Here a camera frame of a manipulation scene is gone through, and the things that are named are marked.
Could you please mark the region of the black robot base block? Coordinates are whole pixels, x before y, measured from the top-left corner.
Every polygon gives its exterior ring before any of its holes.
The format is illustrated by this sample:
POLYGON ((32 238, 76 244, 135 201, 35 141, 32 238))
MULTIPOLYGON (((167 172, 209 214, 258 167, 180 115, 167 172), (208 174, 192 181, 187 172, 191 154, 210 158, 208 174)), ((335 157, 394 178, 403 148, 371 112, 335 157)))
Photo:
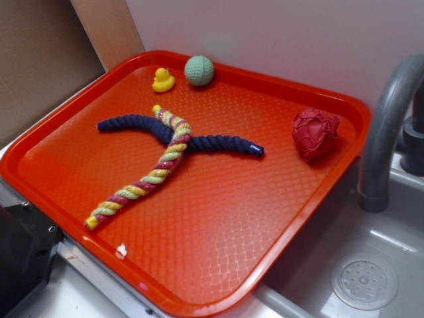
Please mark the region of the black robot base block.
POLYGON ((59 226, 35 205, 1 208, 1 316, 12 316, 50 280, 59 226))

